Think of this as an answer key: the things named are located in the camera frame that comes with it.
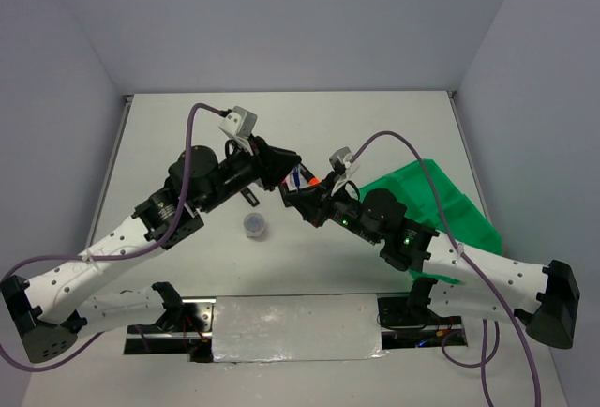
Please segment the blue cap highlighter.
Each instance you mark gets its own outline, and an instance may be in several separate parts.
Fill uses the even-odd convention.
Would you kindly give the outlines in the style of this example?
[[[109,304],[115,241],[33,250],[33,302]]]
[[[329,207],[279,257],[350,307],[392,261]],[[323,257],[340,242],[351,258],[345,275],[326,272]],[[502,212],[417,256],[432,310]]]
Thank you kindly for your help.
[[[240,191],[240,194],[244,197],[244,199],[252,206],[256,207],[260,204],[259,199],[256,195],[251,191],[250,188],[243,188]]]

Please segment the green plastic organizer tray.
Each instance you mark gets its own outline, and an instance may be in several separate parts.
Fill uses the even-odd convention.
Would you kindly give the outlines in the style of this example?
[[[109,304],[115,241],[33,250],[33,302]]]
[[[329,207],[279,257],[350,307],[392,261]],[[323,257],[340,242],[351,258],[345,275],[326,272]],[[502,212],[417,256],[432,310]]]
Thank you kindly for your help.
[[[377,188],[386,188],[406,205],[406,217],[428,227],[444,231],[439,209],[428,183],[430,176],[442,203],[442,210],[457,241],[478,249],[501,255],[500,234],[487,218],[446,176],[432,159],[426,159],[424,172],[418,162],[408,164],[360,188],[360,195]]]

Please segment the blue ballpoint pen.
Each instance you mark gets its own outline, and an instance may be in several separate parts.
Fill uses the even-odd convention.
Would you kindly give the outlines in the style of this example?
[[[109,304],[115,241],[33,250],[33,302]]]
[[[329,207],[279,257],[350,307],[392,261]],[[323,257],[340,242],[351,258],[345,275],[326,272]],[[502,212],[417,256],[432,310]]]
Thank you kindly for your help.
[[[294,182],[294,186],[296,187],[296,189],[300,189],[301,188],[301,179],[300,179],[300,171],[299,171],[299,167],[296,166],[293,170],[292,170],[292,178],[293,178],[293,182]]]

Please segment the silver tape strip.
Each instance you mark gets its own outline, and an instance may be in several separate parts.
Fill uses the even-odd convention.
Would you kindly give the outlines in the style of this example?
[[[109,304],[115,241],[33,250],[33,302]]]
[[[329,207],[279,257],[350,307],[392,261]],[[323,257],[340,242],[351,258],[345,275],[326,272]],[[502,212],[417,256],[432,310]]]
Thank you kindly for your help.
[[[220,297],[219,363],[367,360],[385,355],[375,294]]]

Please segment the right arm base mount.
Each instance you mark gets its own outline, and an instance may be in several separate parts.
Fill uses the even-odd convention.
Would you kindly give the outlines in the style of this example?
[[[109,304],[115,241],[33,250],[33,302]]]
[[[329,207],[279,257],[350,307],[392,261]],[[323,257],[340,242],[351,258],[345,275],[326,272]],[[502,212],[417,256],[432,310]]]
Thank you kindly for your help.
[[[384,350],[437,348],[446,339],[446,346],[466,346],[459,316],[440,317],[434,313],[414,315],[407,305],[407,295],[377,298],[376,321],[381,328]]]

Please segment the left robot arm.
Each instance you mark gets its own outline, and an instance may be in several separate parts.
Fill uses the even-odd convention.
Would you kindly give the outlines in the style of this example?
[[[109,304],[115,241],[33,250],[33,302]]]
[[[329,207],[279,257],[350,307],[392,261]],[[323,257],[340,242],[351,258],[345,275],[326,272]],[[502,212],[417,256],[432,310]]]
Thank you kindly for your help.
[[[169,282],[117,294],[100,290],[199,231],[203,213],[250,184],[274,190],[300,161],[260,137],[223,161],[207,146],[189,145],[164,186],[104,238],[42,275],[26,279],[11,271],[1,293],[28,360],[52,363],[78,339],[125,325],[155,324],[164,331],[182,325],[191,312]]]

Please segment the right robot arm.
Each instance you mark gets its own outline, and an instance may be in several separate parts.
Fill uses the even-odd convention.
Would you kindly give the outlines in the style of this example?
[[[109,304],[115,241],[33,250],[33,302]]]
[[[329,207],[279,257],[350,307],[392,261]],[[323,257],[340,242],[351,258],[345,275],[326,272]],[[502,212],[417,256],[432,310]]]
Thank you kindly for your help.
[[[386,188],[357,200],[331,177],[308,188],[280,186],[284,203],[303,220],[327,220],[373,245],[398,271],[415,271],[407,302],[419,324],[435,318],[472,316],[514,322],[532,339],[556,349],[574,345],[580,290],[570,265],[529,264],[462,244],[409,219],[406,206]]]

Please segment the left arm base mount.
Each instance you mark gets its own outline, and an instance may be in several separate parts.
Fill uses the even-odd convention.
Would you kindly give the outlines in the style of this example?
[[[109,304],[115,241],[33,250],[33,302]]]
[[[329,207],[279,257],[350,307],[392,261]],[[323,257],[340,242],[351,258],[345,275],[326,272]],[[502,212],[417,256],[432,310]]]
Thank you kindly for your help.
[[[215,298],[183,299],[187,316],[179,324],[131,325],[127,328],[124,355],[183,355],[189,362],[212,363]]]

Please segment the clear jar of paper clips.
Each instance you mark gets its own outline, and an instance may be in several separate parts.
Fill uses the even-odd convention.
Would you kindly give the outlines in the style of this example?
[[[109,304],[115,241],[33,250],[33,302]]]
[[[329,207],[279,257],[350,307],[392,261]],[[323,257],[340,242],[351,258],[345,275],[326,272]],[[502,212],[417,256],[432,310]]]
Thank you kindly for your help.
[[[264,216],[260,213],[249,213],[243,219],[243,228],[247,238],[263,238],[266,234],[266,220]]]

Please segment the white glue bottle blue cap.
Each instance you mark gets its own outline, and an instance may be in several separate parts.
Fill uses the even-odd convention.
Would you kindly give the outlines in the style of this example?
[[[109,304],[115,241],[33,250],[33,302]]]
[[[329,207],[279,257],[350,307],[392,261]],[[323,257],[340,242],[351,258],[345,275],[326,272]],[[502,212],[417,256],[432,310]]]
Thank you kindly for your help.
[[[290,184],[296,190],[299,190],[302,187],[298,166],[294,167],[290,173]]]

